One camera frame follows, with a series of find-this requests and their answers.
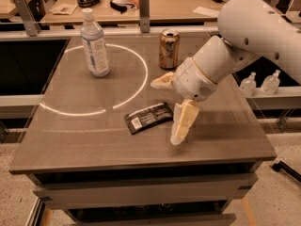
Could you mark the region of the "white rounded gripper body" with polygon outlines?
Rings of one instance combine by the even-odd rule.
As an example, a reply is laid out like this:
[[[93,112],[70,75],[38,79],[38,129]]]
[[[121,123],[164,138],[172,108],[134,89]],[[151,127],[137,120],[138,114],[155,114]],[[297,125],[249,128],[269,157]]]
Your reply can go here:
[[[205,101],[217,90],[217,84],[210,81],[197,62],[188,57],[176,70],[173,77],[174,89],[184,98]]]

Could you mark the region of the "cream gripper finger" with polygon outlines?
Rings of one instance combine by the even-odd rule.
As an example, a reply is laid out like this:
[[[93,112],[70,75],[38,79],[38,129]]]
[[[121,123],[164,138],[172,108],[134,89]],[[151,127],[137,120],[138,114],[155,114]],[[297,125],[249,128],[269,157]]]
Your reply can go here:
[[[154,79],[150,86],[154,89],[174,89],[173,87],[174,73],[166,73],[159,78]]]
[[[186,138],[199,113],[199,103],[185,99],[181,104],[176,103],[173,112],[170,142],[180,145]]]

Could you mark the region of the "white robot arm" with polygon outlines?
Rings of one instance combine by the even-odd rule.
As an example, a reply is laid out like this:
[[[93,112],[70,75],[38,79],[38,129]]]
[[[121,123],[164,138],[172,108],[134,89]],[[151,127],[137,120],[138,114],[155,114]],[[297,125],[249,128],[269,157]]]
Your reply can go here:
[[[174,107],[170,142],[181,144],[199,113],[199,103],[226,76],[265,57],[301,82],[301,31],[262,0],[229,0],[211,37],[173,73],[153,80],[155,89],[173,89],[183,97]]]

